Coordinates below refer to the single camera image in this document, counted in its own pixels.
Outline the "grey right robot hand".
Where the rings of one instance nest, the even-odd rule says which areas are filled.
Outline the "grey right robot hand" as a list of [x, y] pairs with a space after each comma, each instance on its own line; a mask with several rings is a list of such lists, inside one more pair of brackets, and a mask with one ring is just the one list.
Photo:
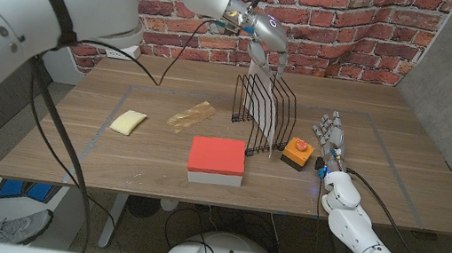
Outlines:
[[331, 116], [324, 115], [312, 129], [320, 142], [321, 157], [328, 170], [346, 171], [345, 133], [339, 112], [335, 110]]

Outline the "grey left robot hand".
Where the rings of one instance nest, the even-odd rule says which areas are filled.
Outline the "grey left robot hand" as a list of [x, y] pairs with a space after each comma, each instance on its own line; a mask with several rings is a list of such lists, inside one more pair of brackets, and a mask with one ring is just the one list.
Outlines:
[[[247, 52], [269, 78], [276, 80], [282, 77], [288, 59], [288, 37], [282, 24], [269, 14], [255, 10], [242, 0], [229, 0], [223, 18], [249, 35]], [[268, 54], [278, 56], [277, 70], [268, 61]]]

